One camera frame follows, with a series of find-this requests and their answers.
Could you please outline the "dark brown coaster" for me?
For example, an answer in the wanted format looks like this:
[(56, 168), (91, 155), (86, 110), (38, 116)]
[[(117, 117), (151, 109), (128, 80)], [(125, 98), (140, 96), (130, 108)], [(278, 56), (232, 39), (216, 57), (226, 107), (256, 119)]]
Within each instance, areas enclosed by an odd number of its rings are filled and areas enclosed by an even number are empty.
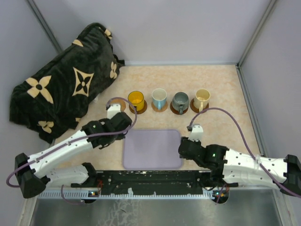
[(188, 108), (185, 109), (185, 110), (183, 111), (183, 113), (180, 113), (179, 111), (177, 111), (177, 110), (175, 110), (175, 109), (173, 108), (172, 103), (171, 103), (171, 104), (170, 104), (170, 110), (171, 110), (174, 114), (176, 114), (176, 115), (183, 115), (183, 114), (187, 113)]
[[(131, 113), (135, 113), (134, 109), (131, 108), (131, 106), (129, 105), (129, 110)], [(141, 110), (137, 111), (137, 114), (142, 114), (147, 110), (147, 102), (144, 100), (144, 106)]]
[[(210, 106), (210, 104), (208, 103), (208, 104), (203, 108), (203, 110), (209, 108), (209, 106)], [(194, 99), (192, 99), (192, 100), (190, 101), (190, 108), (191, 108), (191, 110), (192, 110), (193, 112), (199, 113), (199, 109), (196, 108), (196, 107), (194, 106)]]

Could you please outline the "light cork coaster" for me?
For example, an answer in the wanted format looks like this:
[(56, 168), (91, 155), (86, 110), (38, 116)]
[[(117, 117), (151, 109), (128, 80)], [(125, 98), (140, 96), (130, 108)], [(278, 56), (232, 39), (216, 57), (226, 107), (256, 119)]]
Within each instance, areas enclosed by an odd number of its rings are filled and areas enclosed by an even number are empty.
[(126, 103), (124, 100), (117, 98), (110, 102), (110, 106), (112, 105), (120, 105), (120, 110), (123, 112), (126, 109)]
[(151, 107), (155, 112), (161, 113), (161, 112), (164, 112), (168, 108), (168, 102), (166, 101), (164, 105), (162, 105), (162, 103), (160, 101), (158, 103), (152, 102)]

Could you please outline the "yellow translucent mug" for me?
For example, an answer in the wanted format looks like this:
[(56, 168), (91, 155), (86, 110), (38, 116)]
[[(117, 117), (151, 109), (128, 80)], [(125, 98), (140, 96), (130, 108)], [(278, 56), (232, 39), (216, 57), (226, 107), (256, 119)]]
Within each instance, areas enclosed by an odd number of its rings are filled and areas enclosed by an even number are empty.
[(136, 107), (137, 111), (140, 111), (144, 108), (144, 95), (140, 91), (132, 91), (128, 95), (128, 101)]

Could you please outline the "white mug blue handle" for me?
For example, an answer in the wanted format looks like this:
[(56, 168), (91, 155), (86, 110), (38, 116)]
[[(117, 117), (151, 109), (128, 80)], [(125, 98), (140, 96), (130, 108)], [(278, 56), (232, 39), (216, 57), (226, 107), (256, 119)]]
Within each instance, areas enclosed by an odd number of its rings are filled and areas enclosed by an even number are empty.
[(162, 88), (157, 88), (152, 92), (152, 104), (159, 111), (163, 109), (166, 104), (167, 92)]

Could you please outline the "dark brown coaster top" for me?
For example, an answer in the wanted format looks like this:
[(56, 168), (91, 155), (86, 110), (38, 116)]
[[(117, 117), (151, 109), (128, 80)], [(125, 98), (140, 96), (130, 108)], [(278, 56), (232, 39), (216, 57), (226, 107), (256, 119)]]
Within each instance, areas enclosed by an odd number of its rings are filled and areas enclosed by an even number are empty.
[(185, 109), (185, 110), (183, 111), (183, 113), (180, 113), (179, 111), (177, 111), (177, 110), (175, 110), (175, 109), (173, 108), (172, 103), (171, 103), (171, 104), (170, 104), (170, 110), (171, 110), (174, 114), (176, 114), (176, 115), (183, 115), (183, 114), (187, 113), (188, 108)]

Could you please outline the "grey green mug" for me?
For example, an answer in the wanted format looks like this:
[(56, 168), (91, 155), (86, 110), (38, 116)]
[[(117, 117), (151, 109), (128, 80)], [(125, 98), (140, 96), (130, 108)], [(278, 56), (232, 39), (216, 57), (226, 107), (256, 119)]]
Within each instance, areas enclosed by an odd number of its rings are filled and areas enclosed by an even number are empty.
[(177, 92), (172, 99), (171, 106), (177, 114), (184, 114), (189, 108), (188, 95), (184, 92)]

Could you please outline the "cream yellow mug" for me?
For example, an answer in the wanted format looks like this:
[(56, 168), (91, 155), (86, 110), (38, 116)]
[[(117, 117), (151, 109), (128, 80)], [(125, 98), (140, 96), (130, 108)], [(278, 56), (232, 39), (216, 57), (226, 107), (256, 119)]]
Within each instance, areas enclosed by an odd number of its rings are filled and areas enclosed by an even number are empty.
[(210, 92), (207, 89), (199, 89), (194, 96), (194, 107), (198, 110), (198, 112), (203, 111), (210, 100)]

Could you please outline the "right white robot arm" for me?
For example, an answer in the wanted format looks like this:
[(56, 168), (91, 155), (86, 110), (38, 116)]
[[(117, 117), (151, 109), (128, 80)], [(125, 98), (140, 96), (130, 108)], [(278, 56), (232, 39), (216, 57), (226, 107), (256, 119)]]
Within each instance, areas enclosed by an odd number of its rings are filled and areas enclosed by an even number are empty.
[(295, 155), (278, 159), (252, 157), (222, 145), (203, 147), (200, 141), (187, 137), (181, 138), (178, 153), (181, 158), (209, 169), (210, 181), (215, 186), (261, 185), (278, 188), (290, 196), (301, 194), (301, 163)]

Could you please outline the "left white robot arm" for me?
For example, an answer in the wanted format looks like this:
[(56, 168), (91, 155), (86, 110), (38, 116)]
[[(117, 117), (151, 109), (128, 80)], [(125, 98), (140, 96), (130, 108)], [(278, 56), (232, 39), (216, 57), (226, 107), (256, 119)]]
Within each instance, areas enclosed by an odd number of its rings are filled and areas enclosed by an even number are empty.
[(92, 187), (98, 175), (91, 163), (57, 169), (57, 165), (71, 157), (96, 147), (103, 149), (125, 138), (134, 121), (125, 113), (111, 118), (90, 121), (70, 138), (42, 152), (15, 157), (15, 176), (25, 199), (35, 197), (50, 186)]

